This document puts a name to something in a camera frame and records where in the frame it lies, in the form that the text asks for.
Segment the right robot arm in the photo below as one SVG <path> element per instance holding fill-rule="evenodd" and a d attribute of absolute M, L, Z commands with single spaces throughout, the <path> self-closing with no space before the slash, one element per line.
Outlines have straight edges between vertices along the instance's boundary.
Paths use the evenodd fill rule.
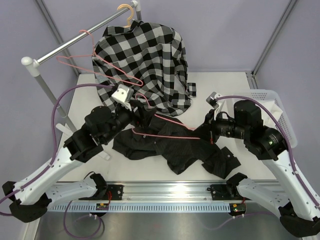
<path fill-rule="evenodd" d="M 282 226 L 297 238 L 320 232 L 320 195 L 298 167 L 288 137 L 279 123 L 277 128 L 264 125 L 262 111 L 267 109 L 254 99 L 237 96 L 233 117 L 222 118 L 220 98 L 209 97 L 212 106 L 204 123 L 196 129 L 203 140 L 215 143 L 219 137 L 242 140 L 245 148 L 272 172 L 285 194 L 265 188 L 242 173 L 227 180 L 230 198 L 250 199 L 278 217 Z"/>

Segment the black pinstripe shirt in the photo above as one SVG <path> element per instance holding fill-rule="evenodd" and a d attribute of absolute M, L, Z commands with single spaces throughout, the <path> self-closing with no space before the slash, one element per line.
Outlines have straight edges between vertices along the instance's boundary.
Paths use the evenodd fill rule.
<path fill-rule="evenodd" d="M 135 127 L 146 133 L 147 127 Z M 197 160 L 210 174 L 225 179 L 241 163 L 227 148 L 219 148 L 209 142 L 187 139 L 170 139 L 138 135 L 133 130 L 123 130 L 113 140 L 113 150 L 129 160 L 141 160 L 147 157 L 162 156 L 168 167 L 176 175 L 182 174 Z"/>

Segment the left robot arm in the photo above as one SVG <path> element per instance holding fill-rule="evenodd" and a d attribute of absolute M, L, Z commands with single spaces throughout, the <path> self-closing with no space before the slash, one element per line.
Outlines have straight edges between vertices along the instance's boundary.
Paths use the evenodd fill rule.
<path fill-rule="evenodd" d="M 127 125 L 147 127 L 155 112 L 155 109 L 141 106 L 129 110 L 118 105 L 114 112 L 106 106 L 95 107 L 84 118 L 84 125 L 64 142 L 54 158 L 25 179 L 7 181 L 2 185 L 5 196 L 11 200 L 8 216 L 30 223 L 42 217 L 48 209 L 65 202 L 103 199 L 108 185 L 99 173 L 60 186 L 56 182 L 101 153 L 103 146 Z"/>

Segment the pink wire hanger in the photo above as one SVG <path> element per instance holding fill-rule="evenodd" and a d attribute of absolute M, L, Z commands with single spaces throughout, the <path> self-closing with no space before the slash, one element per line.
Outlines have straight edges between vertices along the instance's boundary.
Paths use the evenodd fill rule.
<path fill-rule="evenodd" d="M 69 67 L 74 67 L 78 70 L 83 70 L 85 72 L 93 73 L 98 76 L 103 76 L 104 78 L 112 79 L 118 82 L 123 82 L 126 84 L 130 84 L 133 86 L 139 86 L 142 87 L 144 85 L 144 82 L 140 80 L 139 78 L 129 75 L 119 67 L 111 64 L 110 62 L 104 60 L 102 57 L 100 57 L 96 53 L 96 48 L 95 48 L 95 41 L 94 37 L 89 31 L 87 30 L 80 30 L 80 33 L 86 33 L 91 37 L 91 42 L 92 42 L 92 53 L 91 54 L 85 54 L 85 55 L 71 55 L 71 56 L 57 56 L 56 60 L 64 65 L 67 65 Z M 98 62 L 101 63 L 101 65 L 94 66 L 93 70 L 89 70 L 87 68 L 79 67 L 74 64 L 66 62 L 66 60 L 71 60 L 74 58 L 86 58 L 86 57 L 91 57 L 93 60 L 97 60 Z"/>
<path fill-rule="evenodd" d="M 136 93 L 135 100 L 144 99 L 148 110 L 151 110 L 154 115 L 151 117 L 149 126 L 145 129 L 146 132 L 140 132 L 140 128 L 134 129 L 132 132 L 137 135 L 146 135 L 148 137 L 177 139 L 177 140 L 199 140 L 189 128 L 176 118 L 167 117 L 157 113 L 157 110 L 151 106 L 149 100 L 142 93 Z"/>

